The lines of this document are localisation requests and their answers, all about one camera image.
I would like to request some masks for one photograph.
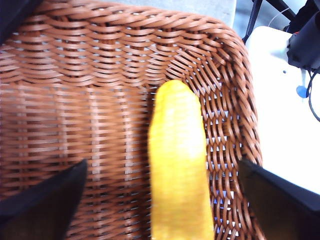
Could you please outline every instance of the white table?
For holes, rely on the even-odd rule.
[[[308,98],[297,94],[309,74],[288,64],[291,34],[257,27],[246,46],[253,76],[263,167],[320,194],[320,122]],[[320,115],[320,74],[313,80],[312,105]]]

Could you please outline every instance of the black chair leg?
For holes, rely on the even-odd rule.
[[[288,5],[283,0],[266,0],[266,1],[269,4],[271,4],[275,9],[277,9],[279,12],[282,12],[283,10],[288,8]],[[296,14],[291,9],[284,11],[282,14],[290,21],[292,21],[296,17]]]
[[[262,4],[262,0],[254,0],[253,1],[253,6],[252,6],[251,14],[250,14],[249,23],[246,28],[245,36],[242,38],[244,43],[246,43],[250,34],[254,30],[254,26],[255,26],[255,23],[257,20],[257,16],[258,16],[261,4]]]

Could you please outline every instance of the yellow object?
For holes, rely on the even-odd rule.
[[[148,137],[151,239],[213,240],[201,106],[180,80],[155,95]]]

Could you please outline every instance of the gray floor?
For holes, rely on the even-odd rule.
[[[160,9],[177,10],[197,13],[218,18],[243,37],[246,33],[252,0],[111,0],[113,2],[130,5],[154,6]],[[307,0],[284,0],[297,13]],[[271,19],[279,12],[266,0],[263,1],[255,27],[267,26]],[[270,25],[272,28],[283,29],[289,20],[280,14]]]
[[[112,0],[113,2],[153,6],[159,9],[176,10],[211,16],[222,20],[228,26],[233,25],[237,0]]]

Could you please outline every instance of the brown wicker basket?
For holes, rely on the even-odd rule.
[[[51,0],[0,50],[1,199],[87,158],[67,239],[148,239],[153,99],[181,79],[202,106],[216,239],[264,239],[237,178],[237,161],[261,164],[261,154],[247,51],[229,27],[192,13]]]

